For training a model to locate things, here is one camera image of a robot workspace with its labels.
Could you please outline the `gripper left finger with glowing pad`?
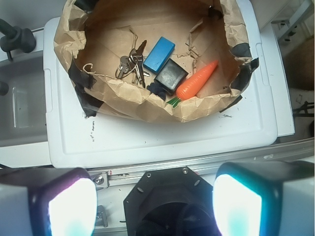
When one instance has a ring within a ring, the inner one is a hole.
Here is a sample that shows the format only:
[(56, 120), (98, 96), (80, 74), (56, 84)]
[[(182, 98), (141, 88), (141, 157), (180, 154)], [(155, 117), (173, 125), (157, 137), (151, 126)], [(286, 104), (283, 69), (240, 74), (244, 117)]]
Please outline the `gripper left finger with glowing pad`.
[(90, 236), (97, 193), (85, 169), (0, 171), (2, 236)]

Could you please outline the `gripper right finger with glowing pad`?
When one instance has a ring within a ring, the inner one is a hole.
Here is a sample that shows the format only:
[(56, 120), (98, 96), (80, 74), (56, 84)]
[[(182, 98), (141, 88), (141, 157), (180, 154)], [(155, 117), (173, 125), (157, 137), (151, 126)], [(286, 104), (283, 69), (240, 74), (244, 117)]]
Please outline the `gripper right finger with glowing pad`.
[(313, 236), (315, 165), (309, 161), (223, 163), (212, 202), (223, 236)]

